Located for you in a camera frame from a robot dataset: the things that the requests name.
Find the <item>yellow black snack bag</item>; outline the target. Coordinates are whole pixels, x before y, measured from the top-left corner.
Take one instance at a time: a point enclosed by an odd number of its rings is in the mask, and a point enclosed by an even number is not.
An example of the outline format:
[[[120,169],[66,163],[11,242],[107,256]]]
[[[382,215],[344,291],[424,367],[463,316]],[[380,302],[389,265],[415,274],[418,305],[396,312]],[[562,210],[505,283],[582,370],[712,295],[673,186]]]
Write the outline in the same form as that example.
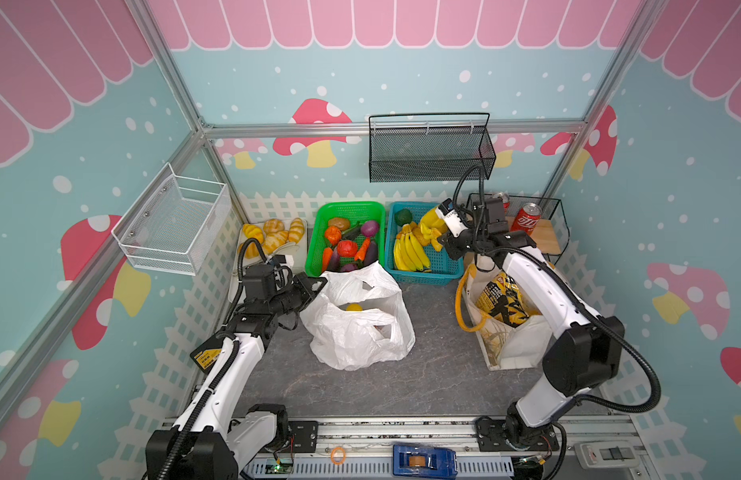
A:
[[[519,285],[505,272],[496,275],[478,295],[475,306],[512,328],[530,320],[540,312],[523,297]]]

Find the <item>white plastic grocery bag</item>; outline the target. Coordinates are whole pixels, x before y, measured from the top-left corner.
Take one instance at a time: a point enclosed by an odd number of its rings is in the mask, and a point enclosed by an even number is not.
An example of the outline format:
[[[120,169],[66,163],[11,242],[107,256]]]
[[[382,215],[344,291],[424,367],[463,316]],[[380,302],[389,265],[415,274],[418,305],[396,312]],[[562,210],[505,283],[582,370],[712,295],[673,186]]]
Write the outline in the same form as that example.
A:
[[[312,334],[310,349],[335,370],[354,371],[399,361],[415,344],[415,333],[394,278],[377,262],[348,273],[322,274],[328,285],[300,313]],[[357,303],[362,312],[347,312]]]

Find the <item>white canvas tote bag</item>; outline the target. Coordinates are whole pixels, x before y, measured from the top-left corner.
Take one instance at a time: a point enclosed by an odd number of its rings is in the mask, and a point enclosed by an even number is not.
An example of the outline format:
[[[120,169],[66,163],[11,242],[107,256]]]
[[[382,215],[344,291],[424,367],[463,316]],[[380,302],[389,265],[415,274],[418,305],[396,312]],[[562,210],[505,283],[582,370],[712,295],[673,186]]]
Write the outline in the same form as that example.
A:
[[[476,336],[490,371],[537,367],[551,339],[537,307],[484,256],[477,256],[459,280],[455,315],[458,326]]]

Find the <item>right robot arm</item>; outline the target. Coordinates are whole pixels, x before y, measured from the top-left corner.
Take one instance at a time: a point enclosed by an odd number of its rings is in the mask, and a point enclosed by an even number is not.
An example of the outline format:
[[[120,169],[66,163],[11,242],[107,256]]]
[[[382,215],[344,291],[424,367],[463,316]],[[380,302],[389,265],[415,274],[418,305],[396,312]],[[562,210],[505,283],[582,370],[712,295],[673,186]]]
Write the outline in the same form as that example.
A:
[[[526,232],[510,231],[502,206],[490,206],[480,193],[476,206],[462,206],[455,198],[448,198],[435,212],[445,223],[445,232],[438,239],[448,256],[459,259],[471,252],[477,258],[490,259],[529,296],[554,337],[542,358],[540,380],[508,407],[504,417],[502,437],[510,448],[532,448],[557,428],[564,414],[583,402],[629,414],[646,413],[658,406],[662,394],[659,377],[625,340],[622,322],[587,305],[552,269]],[[624,353],[648,380],[649,393],[640,404],[615,403],[592,394],[592,389],[618,374]]]

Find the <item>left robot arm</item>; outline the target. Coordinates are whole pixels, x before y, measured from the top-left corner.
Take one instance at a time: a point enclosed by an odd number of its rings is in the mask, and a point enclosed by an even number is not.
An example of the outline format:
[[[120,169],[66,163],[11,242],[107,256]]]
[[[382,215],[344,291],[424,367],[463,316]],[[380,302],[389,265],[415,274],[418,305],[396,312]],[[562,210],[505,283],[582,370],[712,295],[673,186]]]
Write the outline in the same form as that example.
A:
[[[300,316],[328,285],[324,276],[295,274],[284,260],[267,258],[250,238],[238,249],[238,289],[222,328],[208,340],[220,354],[184,413],[146,443],[148,479],[240,479],[265,449],[292,443],[286,406],[256,404],[238,422],[236,403],[264,357],[284,316]]]

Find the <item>right red cola can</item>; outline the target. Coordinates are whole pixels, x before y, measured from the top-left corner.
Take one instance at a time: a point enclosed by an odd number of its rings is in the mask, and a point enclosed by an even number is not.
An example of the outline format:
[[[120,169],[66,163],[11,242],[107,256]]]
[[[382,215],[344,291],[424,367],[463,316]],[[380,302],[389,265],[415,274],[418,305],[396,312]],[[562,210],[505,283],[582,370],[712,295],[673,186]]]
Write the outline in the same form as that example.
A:
[[[521,231],[527,235],[531,235],[541,216],[542,210],[536,203],[528,202],[523,204],[514,217],[510,230],[512,232]]]

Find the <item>yellow pear fruit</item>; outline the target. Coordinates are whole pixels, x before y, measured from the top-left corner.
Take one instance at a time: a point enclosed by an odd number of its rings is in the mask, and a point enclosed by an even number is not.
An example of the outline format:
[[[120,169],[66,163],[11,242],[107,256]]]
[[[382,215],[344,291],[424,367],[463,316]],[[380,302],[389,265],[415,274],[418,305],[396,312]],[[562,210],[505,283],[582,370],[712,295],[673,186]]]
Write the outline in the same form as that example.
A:
[[[418,227],[424,236],[430,236],[432,230],[436,230],[439,233],[443,233],[447,230],[445,222],[439,216],[438,212],[439,208],[434,207],[422,216]]]

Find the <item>long orange carrot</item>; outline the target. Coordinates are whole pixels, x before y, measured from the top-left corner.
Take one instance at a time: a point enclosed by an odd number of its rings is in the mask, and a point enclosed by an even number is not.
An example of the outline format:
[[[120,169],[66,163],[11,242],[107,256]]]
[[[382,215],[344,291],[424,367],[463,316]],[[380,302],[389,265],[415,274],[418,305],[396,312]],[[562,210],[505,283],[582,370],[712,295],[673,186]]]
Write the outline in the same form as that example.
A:
[[[332,261],[332,254],[334,254],[334,250],[331,247],[326,247],[324,252],[322,252],[322,272],[328,271],[330,261]]]

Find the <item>teal plastic basket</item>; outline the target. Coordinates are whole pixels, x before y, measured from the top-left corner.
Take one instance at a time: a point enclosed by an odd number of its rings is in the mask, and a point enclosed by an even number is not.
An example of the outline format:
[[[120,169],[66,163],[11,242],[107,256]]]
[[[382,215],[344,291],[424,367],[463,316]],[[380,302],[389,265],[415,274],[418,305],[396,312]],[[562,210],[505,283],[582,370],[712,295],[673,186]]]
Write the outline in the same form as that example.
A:
[[[444,286],[464,274],[462,260],[452,260],[443,247],[424,237],[418,228],[437,203],[394,202],[388,211],[385,269],[398,283]]]

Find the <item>red tomato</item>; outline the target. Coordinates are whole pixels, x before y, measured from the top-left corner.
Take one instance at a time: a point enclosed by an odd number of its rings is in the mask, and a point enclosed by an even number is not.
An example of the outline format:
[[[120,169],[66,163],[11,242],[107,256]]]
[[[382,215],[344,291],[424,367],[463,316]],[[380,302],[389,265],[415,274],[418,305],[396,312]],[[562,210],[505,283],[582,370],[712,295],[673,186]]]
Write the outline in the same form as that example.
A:
[[[336,245],[336,252],[341,258],[354,258],[360,246],[354,240],[342,240]]]

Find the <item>bread loaf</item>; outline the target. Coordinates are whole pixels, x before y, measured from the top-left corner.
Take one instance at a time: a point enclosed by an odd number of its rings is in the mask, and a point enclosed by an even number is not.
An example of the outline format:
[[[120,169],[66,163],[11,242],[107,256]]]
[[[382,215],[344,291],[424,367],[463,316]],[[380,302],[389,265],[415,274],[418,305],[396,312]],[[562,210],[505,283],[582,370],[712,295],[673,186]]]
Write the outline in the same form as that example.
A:
[[[245,240],[255,239],[258,240],[260,244],[264,244],[264,240],[266,240],[264,230],[262,230],[260,226],[254,224],[244,224],[244,226],[242,226],[242,235]]]

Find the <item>banana bunch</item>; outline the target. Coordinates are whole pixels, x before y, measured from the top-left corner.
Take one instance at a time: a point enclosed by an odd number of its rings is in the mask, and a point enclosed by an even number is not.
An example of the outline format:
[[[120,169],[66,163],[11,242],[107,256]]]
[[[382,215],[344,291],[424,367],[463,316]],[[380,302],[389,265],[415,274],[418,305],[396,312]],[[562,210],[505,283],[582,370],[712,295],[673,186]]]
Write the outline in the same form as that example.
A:
[[[394,266],[404,272],[426,272],[431,263],[423,247],[410,232],[396,236],[392,247]]]

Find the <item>small orange carrot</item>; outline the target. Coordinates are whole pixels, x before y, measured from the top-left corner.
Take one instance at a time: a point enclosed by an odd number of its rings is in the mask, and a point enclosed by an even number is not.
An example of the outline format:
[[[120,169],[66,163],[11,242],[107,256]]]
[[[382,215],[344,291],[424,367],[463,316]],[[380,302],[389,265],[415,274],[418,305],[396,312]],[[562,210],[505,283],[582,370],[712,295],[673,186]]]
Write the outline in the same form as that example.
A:
[[[366,261],[366,254],[368,254],[368,249],[370,249],[371,244],[372,244],[371,238],[364,239],[364,243],[362,243],[362,246],[360,246],[360,249],[358,249],[358,252],[356,252],[356,256],[354,256],[354,260],[358,262]]]

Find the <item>green avocado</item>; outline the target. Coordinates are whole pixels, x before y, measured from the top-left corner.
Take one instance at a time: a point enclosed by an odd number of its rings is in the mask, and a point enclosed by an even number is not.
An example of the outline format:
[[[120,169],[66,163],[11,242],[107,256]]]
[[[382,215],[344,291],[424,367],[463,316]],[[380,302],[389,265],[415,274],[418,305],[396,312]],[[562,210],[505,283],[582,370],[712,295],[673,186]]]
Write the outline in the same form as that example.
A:
[[[413,215],[409,209],[403,208],[396,210],[393,216],[395,224],[399,227],[406,226],[413,221]]]

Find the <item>brown potato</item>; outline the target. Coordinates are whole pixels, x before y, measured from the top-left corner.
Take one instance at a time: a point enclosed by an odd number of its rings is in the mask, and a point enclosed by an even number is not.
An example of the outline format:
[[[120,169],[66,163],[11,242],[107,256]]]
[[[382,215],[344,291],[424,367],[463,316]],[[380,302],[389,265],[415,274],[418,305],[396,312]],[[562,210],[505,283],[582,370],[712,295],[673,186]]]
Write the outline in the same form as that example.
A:
[[[350,220],[342,217],[334,217],[328,221],[328,226],[330,227],[336,227],[340,231],[346,231],[350,229],[350,226],[352,224],[350,223]]]

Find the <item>dark purple eggplant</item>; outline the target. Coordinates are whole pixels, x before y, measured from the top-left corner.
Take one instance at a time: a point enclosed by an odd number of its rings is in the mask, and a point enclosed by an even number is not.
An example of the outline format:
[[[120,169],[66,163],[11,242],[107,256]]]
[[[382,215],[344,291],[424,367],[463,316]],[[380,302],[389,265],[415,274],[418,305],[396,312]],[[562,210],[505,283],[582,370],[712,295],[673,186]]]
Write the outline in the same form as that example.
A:
[[[376,262],[378,260],[378,245],[376,242],[370,242],[368,250],[366,250],[366,258],[364,258],[364,267]]]

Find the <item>purple onion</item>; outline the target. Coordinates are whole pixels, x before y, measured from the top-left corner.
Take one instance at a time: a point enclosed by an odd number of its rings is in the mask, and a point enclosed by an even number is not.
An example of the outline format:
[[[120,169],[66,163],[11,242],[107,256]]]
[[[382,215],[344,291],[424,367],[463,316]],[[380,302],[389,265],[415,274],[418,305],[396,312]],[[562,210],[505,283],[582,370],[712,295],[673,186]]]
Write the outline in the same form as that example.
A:
[[[375,220],[368,220],[362,224],[362,228],[360,228],[360,233],[366,237],[366,238],[374,238],[379,231],[380,225]]]

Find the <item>green plastic basket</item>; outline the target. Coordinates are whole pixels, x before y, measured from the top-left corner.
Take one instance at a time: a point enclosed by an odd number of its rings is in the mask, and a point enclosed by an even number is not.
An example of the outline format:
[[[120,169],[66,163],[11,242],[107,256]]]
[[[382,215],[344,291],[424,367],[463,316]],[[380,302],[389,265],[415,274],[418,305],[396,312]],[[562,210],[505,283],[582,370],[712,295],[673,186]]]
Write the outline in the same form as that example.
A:
[[[378,262],[381,266],[384,266],[384,253],[385,251],[385,224],[386,224],[386,211],[382,204],[374,201],[352,201],[352,202],[334,202],[328,203],[318,210],[316,214],[316,221],[314,221],[314,231],[312,231],[312,239],[310,239],[310,248],[308,248],[308,259],[304,264],[306,274],[309,276],[320,276],[322,272],[322,252],[326,247],[332,247],[324,239],[324,232],[328,228],[328,221],[334,217],[342,217],[350,220],[352,226],[346,231],[342,231],[342,240],[354,240],[358,246],[362,246],[364,243],[364,237],[360,233],[362,224],[368,220],[375,220],[379,223],[380,228],[378,234],[372,238],[372,241],[378,245]],[[364,268],[364,262],[358,262],[354,258],[342,258],[342,266],[340,266],[340,272],[348,272],[352,270],[358,270]]]

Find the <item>orange rubber band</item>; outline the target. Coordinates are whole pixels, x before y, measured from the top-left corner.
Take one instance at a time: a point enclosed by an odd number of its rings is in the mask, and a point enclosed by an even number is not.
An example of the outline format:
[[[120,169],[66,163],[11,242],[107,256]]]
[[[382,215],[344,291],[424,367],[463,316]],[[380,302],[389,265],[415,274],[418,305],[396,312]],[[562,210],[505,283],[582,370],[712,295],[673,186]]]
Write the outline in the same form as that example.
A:
[[[330,451],[330,461],[334,465],[344,465],[346,458],[348,458],[348,454],[342,446],[336,446]]]

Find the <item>blue tape dispenser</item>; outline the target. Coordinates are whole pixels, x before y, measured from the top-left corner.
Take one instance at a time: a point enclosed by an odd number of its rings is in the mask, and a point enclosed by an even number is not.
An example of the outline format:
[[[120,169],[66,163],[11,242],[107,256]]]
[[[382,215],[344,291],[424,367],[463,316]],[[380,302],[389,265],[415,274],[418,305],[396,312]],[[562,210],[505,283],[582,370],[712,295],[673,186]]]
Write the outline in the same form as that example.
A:
[[[392,474],[424,479],[454,479],[457,476],[453,450],[423,445],[395,444],[392,447]]]

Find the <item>black mesh wall basket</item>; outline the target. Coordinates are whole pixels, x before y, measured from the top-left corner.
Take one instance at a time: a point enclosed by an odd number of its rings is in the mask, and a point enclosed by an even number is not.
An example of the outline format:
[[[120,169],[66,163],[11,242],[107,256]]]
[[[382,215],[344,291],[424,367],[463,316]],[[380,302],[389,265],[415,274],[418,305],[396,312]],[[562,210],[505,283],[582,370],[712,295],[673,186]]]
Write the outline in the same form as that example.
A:
[[[488,180],[496,160],[489,120],[479,112],[368,117],[370,182]]]

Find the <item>grey switch box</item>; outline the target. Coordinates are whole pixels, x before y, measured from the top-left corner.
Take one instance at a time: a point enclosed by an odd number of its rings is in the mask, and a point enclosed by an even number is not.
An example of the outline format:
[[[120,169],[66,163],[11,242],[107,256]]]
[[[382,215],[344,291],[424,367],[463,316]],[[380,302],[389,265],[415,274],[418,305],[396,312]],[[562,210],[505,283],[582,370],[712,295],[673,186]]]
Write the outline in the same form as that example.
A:
[[[585,470],[636,468],[640,464],[634,448],[621,441],[580,443],[574,446],[574,452]]]

